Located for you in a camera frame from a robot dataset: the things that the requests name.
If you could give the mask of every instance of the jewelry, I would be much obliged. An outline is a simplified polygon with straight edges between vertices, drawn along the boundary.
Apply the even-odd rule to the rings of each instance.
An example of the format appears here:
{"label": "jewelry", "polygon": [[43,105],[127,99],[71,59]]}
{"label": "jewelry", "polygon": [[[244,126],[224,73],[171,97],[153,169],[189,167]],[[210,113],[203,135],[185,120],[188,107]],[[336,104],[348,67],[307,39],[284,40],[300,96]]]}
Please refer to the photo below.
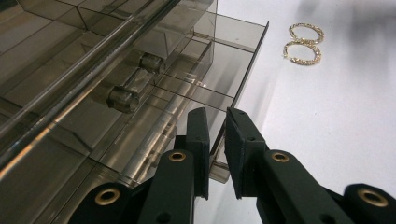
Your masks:
{"label": "jewelry", "polygon": [[[303,59],[299,59],[299,58],[289,57],[288,48],[291,45],[303,45],[303,46],[306,46],[306,47],[312,49],[315,53],[315,59],[314,60],[303,60]],[[292,63],[297,63],[300,65],[314,65],[314,64],[320,62],[320,59],[321,59],[320,50],[316,46],[310,45],[310,44],[307,44],[307,43],[301,42],[301,41],[291,41],[291,42],[287,43],[285,45],[285,47],[283,48],[283,56],[285,58],[289,59]]]}
{"label": "jewelry", "polygon": [[[309,29],[314,30],[315,32],[317,32],[318,38],[315,39],[315,40],[313,40],[313,39],[299,38],[299,37],[294,33],[293,29],[296,28],[296,27],[300,27],[300,26],[301,26],[301,27],[306,27],[306,28],[309,28]],[[292,26],[289,28],[289,32],[290,32],[291,37],[292,37],[295,41],[300,41],[300,42],[304,42],[304,43],[311,44],[311,45],[315,45],[315,44],[318,44],[318,43],[322,42],[322,41],[323,41],[323,38],[324,38],[324,33],[323,33],[323,31],[322,31],[320,28],[318,28],[317,26],[308,24],[308,23],[297,23],[297,24],[294,24],[294,25],[292,25]]]}

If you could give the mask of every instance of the black plastic part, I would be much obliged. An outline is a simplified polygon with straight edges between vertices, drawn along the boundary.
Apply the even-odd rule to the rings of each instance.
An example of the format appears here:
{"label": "black plastic part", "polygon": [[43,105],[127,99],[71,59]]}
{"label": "black plastic part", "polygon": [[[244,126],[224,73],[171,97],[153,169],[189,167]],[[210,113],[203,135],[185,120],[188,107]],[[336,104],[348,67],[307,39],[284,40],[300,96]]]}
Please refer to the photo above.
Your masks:
{"label": "black plastic part", "polygon": [[[185,155],[182,161],[172,161],[174,153]],[[194,158],[189,151],[171,150],[160,159],[139,224],[193,222]]]}
{"label": "black plastic part", "polygon": [[261,170],[288,223],[353,223],[288,152],[265,152]]}
{"label": "black plastic part", "polygon": [[396,223],[396,201],[382,189],[365,184],[349,185],[344,201],[356,223]]}
{"label": "black plastic part", "polygon": [[257,158],[269,150],[247,113],[227,108],[225,155],[237,199],[256,197]]}
{"label": "black plastic part", "polygon": [[194,156],[195,196],[209,197],[209,130],[203,107],[189,112],[186,150]]}
{"label": "black plastic part", "polygon": [[[109,205],[99,205],[96,203],[96,196],[105,189],[116,189],[120,192],[120,197]],[[130,201],[131,192],[127,187],[119,183],[106,183],[95,189],[85,197],[78,209],[70,218],[71,224],[108,224],[120,223],[124,209]]]}

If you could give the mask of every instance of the gold earring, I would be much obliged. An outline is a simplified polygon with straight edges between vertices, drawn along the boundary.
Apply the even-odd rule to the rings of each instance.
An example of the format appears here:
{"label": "gold earring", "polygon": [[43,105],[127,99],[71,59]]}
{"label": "gold earring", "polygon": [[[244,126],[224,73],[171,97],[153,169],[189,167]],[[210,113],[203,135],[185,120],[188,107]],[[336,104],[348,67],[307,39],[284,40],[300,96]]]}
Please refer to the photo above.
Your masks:
{"label": "gold earring", "polygon": [[[317,32],[318,38],[313,40],[313,39],[305,39],[305,38],[298,37],[293,31],[293,29],[296,27],[306,27],[306,28],[312,29],[315,32]],[[304,43],[311,44],[311,45],[315,45],[315,44],[322,42],[323,38],[324,38],[324,33],[320,28],[318,28],[317,26],[308,24],[308,23],[297,23],[297,24],[292,25],[289,28],[289,33],[295,41],[300,41],[300,42],[304,42]]]}
{"label": "gold earring", "polygon": [[[299,58],[295,58],[295,57],[293,57],[293,58],[289,57],[288,48],[291,45],[303,45],[303,46],[306,46],[306,47],[312,49],[315,53],[314,60],[303,60],[303,59],[299,59]],[[320,62],[320,59],[321,59],[320,50],[316,46],[310,45],[310,44],[307,44],[307,43],[301,42],[301,41],[291,41],[291,42],[287,43],[285,45],[285,47],[283,48],[283,56],[285,58],[289,59],[291,62],[300,64],[300,65],[314,65],[314,64]]]}

